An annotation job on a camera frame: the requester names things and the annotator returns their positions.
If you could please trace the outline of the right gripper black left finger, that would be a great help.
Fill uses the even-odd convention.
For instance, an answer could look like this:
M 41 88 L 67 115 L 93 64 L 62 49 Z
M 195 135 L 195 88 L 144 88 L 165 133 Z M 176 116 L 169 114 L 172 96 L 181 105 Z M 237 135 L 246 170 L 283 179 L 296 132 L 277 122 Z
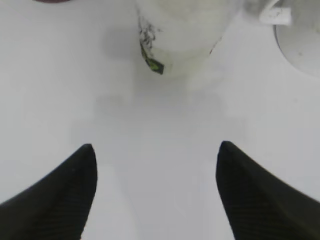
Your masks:
M 27 189 L 0 205 L 2 240 L 80 240 L 98 183 L 96 154 L 86 143 Z

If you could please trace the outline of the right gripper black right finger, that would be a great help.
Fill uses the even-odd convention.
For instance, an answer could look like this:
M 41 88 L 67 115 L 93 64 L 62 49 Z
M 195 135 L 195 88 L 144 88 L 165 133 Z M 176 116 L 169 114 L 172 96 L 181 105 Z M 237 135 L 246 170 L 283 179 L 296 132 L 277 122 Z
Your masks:
M 231 141 L 219 147 L 215 180 L 236 240 L 318 240 L 320 203 L 267 171 Z

